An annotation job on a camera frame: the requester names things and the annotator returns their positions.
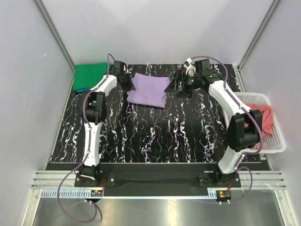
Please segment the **purple t shirt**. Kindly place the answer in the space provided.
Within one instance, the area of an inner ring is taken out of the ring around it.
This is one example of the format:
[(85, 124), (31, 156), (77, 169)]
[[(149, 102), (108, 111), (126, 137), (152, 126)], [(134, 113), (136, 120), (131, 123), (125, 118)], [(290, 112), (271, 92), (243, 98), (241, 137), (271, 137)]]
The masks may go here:
[(170, 84), (169, 77), (154, 77), (135, 73), (132, 78), (135, 90), (127, 92), (127, 101), (132, 104), (165, 108), (165, 89)]

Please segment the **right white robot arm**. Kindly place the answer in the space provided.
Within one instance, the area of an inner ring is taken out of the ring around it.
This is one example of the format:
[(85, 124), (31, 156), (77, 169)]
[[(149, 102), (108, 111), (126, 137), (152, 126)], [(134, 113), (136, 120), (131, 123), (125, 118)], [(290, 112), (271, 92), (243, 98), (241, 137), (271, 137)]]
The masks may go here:
[(230, 117), (226, 133), (227, 149), (218, 162), (216, 175), (234, 173), (246, 155), (257, 155), (257, 143), (262, 143), (262, 113), (245, 105), (229, 88), (220, 74), (212, 70), (200, 73), (189, 69), (187, 73), (177, 69), (166, 93), (176, 92), (177, 98), (190, 98), (194, 89), (203, 89), (213, 97)]

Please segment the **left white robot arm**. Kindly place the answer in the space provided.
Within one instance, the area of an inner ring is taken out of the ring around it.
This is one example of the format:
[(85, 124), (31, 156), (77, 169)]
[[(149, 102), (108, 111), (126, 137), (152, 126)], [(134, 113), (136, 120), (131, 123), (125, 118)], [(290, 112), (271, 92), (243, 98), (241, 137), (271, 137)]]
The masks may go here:
[(83, 95), (82, 117), (85, 128), (84, 155), (79, 176), (94, 181), (101, 180), (99, 142), (100, 131), (107, 117), (106, 97), (117, 85), (124, 91), (134, 90), (128, 72), (119, 75), (109, 73), (97, 85), (86, 90)]

